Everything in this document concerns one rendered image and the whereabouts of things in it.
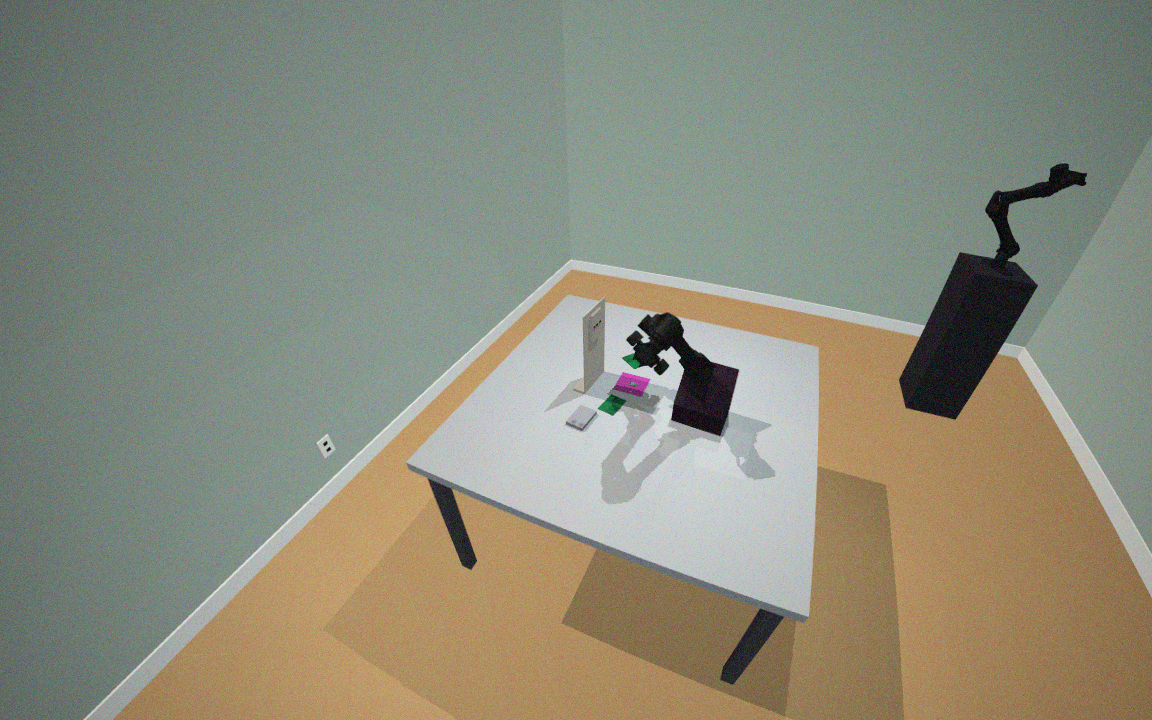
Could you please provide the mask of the magenta square marking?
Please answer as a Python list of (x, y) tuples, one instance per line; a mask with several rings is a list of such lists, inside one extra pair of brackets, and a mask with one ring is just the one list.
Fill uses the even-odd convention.
[[(647, 379), (641, 376), (632, 376), (623, 372), (622, 376), (620, 377), (620, 381), (616, 382), (616, 386), (614, 386), (613, 389), (626, 392), (628, 393), (628, 395), (636, 395), (643, 397), (646, 386), (650, 381), (652, 381), (652, 379)], [(636, 382), (637, 386), (636, 387), (628, 386), (628, 382)]]

